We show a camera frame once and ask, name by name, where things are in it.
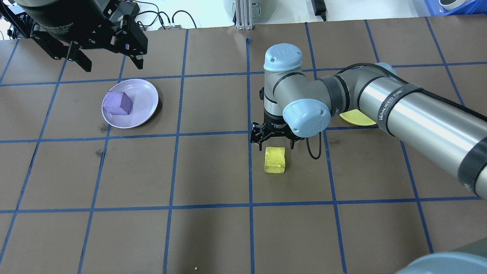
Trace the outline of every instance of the black band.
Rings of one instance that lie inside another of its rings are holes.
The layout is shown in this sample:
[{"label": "black band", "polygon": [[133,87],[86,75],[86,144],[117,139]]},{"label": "black band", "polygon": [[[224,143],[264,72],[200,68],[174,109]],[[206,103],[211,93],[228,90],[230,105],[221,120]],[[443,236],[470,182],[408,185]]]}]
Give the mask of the black band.
[{"label": "black band", "polygon": [[362,93],[364,92],[364,89],[370,84],[372,83],[373,81],[379,79],[379,78],[383,78],[384,76],[377,76],[375,78],[372,78],[370,79],[367,83],[365,83],[365,85],[362,87],[362,89],[360,90],[360,92],[358,93],[358,97],[357,97],[357,108],[358,110],[360,110],[360,97],[362,96]]},{"label": "black band", "polygon": [[340,81],[341,86],[343,87],[343,90],[345,91],[345,109],[343,112],[347,112],[348,109],[350,108],[350,92],[348,91],[347,83],[343,80],[342,77],[338,75],[333,75],[333,77],[337,78],[338,81]]},{"label": "black band", "polygon": [[380,105],[379,111],[377,112],[377,125],[379,128],[390,135],[394,136],[387,127],[387,120],[389,119],[389,114],[394,106],[402,99],[404,96],[423,90],[422,87],[409,83],[404,86],[394,90],[391,94]]},{"label": "black band", "polygon": [[478,142],[463,158],[458,167],[458,180],[475,193],[475,183],[487,165],[487,137]]},{"label": "black band", "polygon": [[269,97],[267,97],[267,95],[265,94],[265,92],[264,92],[264,96],[265,96],[265,98],[266,98],[266,99],[267,99],[269,102],[274,103],[274,104],[277,104],[277,102],[276,102],[276,101],[269,99]]},{"label": "black band", "polygon": [[276,84],[274,85],[274,88],[272,89],[272,96],[274,96],[274,93],[276,92],[276,88],[277,88],[277,85],[279,85],[282,80],[288,78],[289,76],[293,76],[293,75],[303,75],[304,77],[306,77],[306,75],[304,75],[303,73],[301,72],[291,72],[291,73],[288,73],[286,75],[284,75],[283,77],[281,77],[281,79],[279,79]]},{"label": "black band", "polygon": [[336,116],[343,112],[343,97],[341,96],[341,89],[338,82],[333,79],[332,77],[325,77],[325,78],[318,78],[323,84],[325,85],[328,94],[330,96],[331,102],[331,109],[330,114],[331,116]]}]

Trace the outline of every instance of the blue bin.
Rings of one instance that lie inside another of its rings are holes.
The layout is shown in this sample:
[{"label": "blue bin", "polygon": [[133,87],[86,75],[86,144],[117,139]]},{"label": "blue bin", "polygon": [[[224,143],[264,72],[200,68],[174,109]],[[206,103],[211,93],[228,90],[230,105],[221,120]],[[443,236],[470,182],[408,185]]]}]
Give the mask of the blue bin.
[{"label": "blue bin", "polygon": [[487,14],[487,0],[470,0],[450,11],[446,11],[439,0],[425,0],[425,2],[432,16]]}]

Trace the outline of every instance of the grid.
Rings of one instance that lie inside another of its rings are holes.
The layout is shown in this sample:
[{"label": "grid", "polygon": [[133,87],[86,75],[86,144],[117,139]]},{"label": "grid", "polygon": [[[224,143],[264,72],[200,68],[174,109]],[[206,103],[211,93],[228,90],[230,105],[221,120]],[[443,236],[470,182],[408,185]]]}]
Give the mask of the grid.
[{"label": "grid", "polygon": [[[453,66],[463,66],[463,65],[484,65],[487,64],[486,61],[479,61],[479,62],[455,62],[455,63],[447,63],[445,57],[443,56],[442,50],[440,48],[440,44],[435,36],[433,28],[431,27],[430,20],[428,18],[424,18],[426,21],[429,31],[431,33],[431,37],[434,40],[435,46],[437,51],[441,57],[442,63],[432,63],[432,64],[405,64],[405,65],[394,65],[394,68],[409,68],[409,67],[444,67],[448,74],[448,77],[451,81],[451,84],[455,90],[456,95],[458,96],[458,100],[461,102],[462,105],[465,105],[459,89],[455,84],[454,78],[450,71],[450,67]],[[371,28],[369,26],[369,21],[364,21],[367,34],[370,38],[370,43],[373,49],[373,53],[375,56],[376,62],[380,62],[379,54],[376,49],[376,44],[374,42],[374,37],[371,32]],[[308,39],[309,50],[311,54],[311,61],[312,61],[312,69],[304,69],[305,72],[312,72],[315,79],[317,79],[317,72],[321,71],[335,71],[340,70],[340,67],[333,67],[333,68],[317,68],[314,49],[313,49],[313,42],[310,35],[310,30],[308,27],[308,23],[305,23],[305,30],[306,36]],[[187,47],[188,47],[188,36],[189,30],[186,30],[185,33],[185,43],[184,43],[184,56],[183,56],[183,66],[180,75],[174,76],[159,76],[159,77],[140,77],[142,79],[164,79],[164,78],[177,78],[181,80],[181,87],[180,87],[180,94],[179,94],[179,110],[178,110],[178,118],[177,118],[177,130],[175,134],[154,134],[154,135],[133,135],[133,136],[111,136],[111,127],[109,126],[106,131],[105,137],[90,137],[90,138],[43,138],[44,130],[46,128],[46,124],[48,122],[51,109],[53,107],[53,103],[56,98],[56,94],[58,88],[64,84],[72,84],[72,83],[88,83],[88,82],[104,82],[104,81],[117,81],[121,82],[126,79],[124,78],[123,71],[125,65],[125,57],[123,57],[122,65],[120,68],[120,73],[118,78],[112,79],[97,79],[97,80],[80,80],[80,81],[61,81],[63,76],[63,72],[66,67],[66,61],[64,61],[63,66],[61,68],[61,72],[59,74],[58,80],[56,82],[37,82],[37,83],[14,83],[14,84],[2,84],[9,65],[12,61],[12,58],[16,52],[17,46],[19,41],[16,42],[15,47],[12,51],[12,54],[9,58],[9,61],[2,73],[0,78],[0,87],[10,87],[10,86],[30,86],[30,85],[55,85],[55,90],[52,95],[48,111],[46,113],[46,117],[44,119],[44,123],[42,125],[42,129],[39,133],[39,137],[37,139],[13,139],[13,140],[0,140],[0,143],[35,143],[36,147],[34,153],[32,155],[32,160],[28,167],[25,180],[22,186],[22,190],[19,195],[19,199],[17,202],[16,209],[14,210],[0,210],[0,214],[13,214],[2,250],[0,254],[0,263],[3,260],[4,254],[6,252],[6,248],[9,244],[9,238],[12,233],[14,224],[16,222],[17,216],[19,214],[33,214],[33,213],[61,213],[61,212],[87,212],[89,213],[88,223],[86,227],[86,233],[84,236],[83,247],[81,250],[81,256],[79,260],[78,266],[78,273],[82,272],[83,269],[83,262],[85,258],[86,246],[88,239],[90,237],[90,228],[92,226],[92,219],[95,212],[126,212],[126,211],[151,211],[151,210],[167,210],[168,212],[168,221],[167,221],[167,228],[166,228],[166,239],[165,239],[165,247],[164,247],[164,254],[162,256],[163,261],[163,273],[168,272],[168,254],[169,254],[169,243],[170,243],[170,235],[171,235],[171,219],[172,213],[174,210],[184,210],[184,209],[211,209],[211,208],[248,208],[248,219],[249,219],[249,245],[250,245],[250,272],[256,272],[255,266],[255,252],[254,252],[254,208],[257,207],[275,207],[275,206],[304,206],[304,205],[331,205],[334,209],[335,214],[335,222],[336,222],[336,229],[337,229],[337,238],[338,238],[338,245],[339,245],[339,252],[341,256],[341,264],[342,270],[344,273],[348,273],[347,270],[347,253],[344,249],[343,244],[343,235],[342,235],[342,226],[340,224],[340,214],[339,214],[339,205],[349,205],[349,204],[388,204],[388,203],[415,203],[417,205],[417,210],[419,212],[422,227],[424,230],[424,237],[426,239],[428,250],[430,253],[433,253],[433,245],[431,243],[430,234],[428,231],[428,226],[426,222],[425,215],[423,213],[422,202],[436,202],[436,201],[461,201],[461,200],[479,200],[476,196],[451,196],[451,197],[420,197],[418,194],[418,190],[416,188],[416,183],[413,177],[413,172],[411,169],[410,161],[408,158],[408,152],[404,143],[401,142],[401,149],[403,153],[403,157],[405,160],[406,168],[410,177],[411,186],[414,193],[414,198],[398,198],[398,199],[364,199],[364,200],[340,200],[337,198],[336,190],[335,190],[335,183],[334,183],[334,174],[332,170],[332,157],[330,156],[330,147],[329,147],[329,139],[328,134],[332,131],[342,131],[342,130],[370,130],[370,129],[377,129],[376,126],[369,126],[369,127],[356,127],[356,126],[345,126],[345,127],[329,127],[324,131],[324,143],[325,143],[325,152],[326,152],[326,164],[328,168],[328,175],[330,180],[331,186],[331,200],[324,200],[324,201],[299,201],[299,202],[254,202],[253,199],[253,172],[252,172],[252,147],[251,144],[248,143],[248,203],[222,203],[222,204],[196,204],[196,205],[174,205],[174,189],[175,189],[175,178],[176,178],[176,170],[177,170],[177,158],[178,158],[178,149],[179,149],[179,140],[180,137],[189,137],[189,136],[217,136],[217,135],[248,135],[251,127],[251,76],[252,75],[261,75],[263,71],[251,71],[250,66],[250,51],[251,45],[253,42],[252,39],[246,38],[245,42],[245,49],[246,49],[246,71],[245,72],[237,72],[237,73],[215,73],[215,74],[193,74],[187,75],[186,74],[186,63],[187,63]],[[195,77],[219,77],[219,76],[246,76],[246,90],[247,90],[247,131],[222,131],[222,132],[195,132],[195,133],[182,133],[180,132],[181,128],[181,116],[182,116],[182,108],[183,108],[183,95],[184,95],[184,86],[185,86],[185,79],[187,78],[195,78]],[[96,207],[95,203],[97,200],[97,193],[98,187],[101,180],[101,175],[103,171],[103,165],[105,161],[105,154],[107,152],[107,148],[109,145],[110,140],[115,139],[129,139],[129,138],[158,138],[158,137],[174,137],[175,138],[175,149],[174,149],[174,157],[173,157],[173,166],[172,166],[172,176],[171,176],[171,186],[170,186],[170,198],[169,198],[169,205],[168,206],[145,206],[145,207]],[[25,193],[25,189],[29,182],[29,176],[33,167],[33,164],[36,160],[37,151],[39,145],[43,142],[83,142],[83,141],[104,141],[104,148],[103,153],[101,155],[99,169],[96,177],[96,184],[95,189],[93,192],[93,199],[90,208],[61,208],[61,209],[21,209],[20,205],[22,203],[23,195]]]}]

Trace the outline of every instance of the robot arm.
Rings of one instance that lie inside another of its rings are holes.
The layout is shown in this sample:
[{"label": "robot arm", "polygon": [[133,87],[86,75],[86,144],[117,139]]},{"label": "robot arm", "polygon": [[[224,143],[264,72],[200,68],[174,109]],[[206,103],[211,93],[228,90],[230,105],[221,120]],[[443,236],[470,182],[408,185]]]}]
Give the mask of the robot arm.
[{"label": "robot arm", "polygon": [[121,0],[15,2],[32,20],[27,23],[18,20],[3,3],[0,13],[23,38],[32,38],[51,58],[66,58],[89,72],[92,62],[81,49],[104,48],[129,56],[142,69],[148,40],[134,20],[140,11],[136,3]]},{"label": "robot arm", "polygon": [[276,136],[272,132],[292,141],[312,137],[325,130],[331,117],[359,109],[487,199],[485,116],[405,82],[390,66],[356,64],[310,82],[301,65],[296,46],[279,44],[267,51],[264,124],[253,123],[251,142],[262,145]]}]

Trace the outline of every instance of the power adapter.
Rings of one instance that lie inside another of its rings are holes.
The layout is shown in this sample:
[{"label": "power adapter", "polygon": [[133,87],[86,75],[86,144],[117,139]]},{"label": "power adapter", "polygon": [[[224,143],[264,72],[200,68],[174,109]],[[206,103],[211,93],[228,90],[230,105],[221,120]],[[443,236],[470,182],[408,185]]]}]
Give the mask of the power adapter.
[{"label": "power adapter", "polygon": [[315,12],[315,16],[321,16],[323,21],[326,21],[325,0],[311,0],[311,4],[313,5],[313,11]]}]

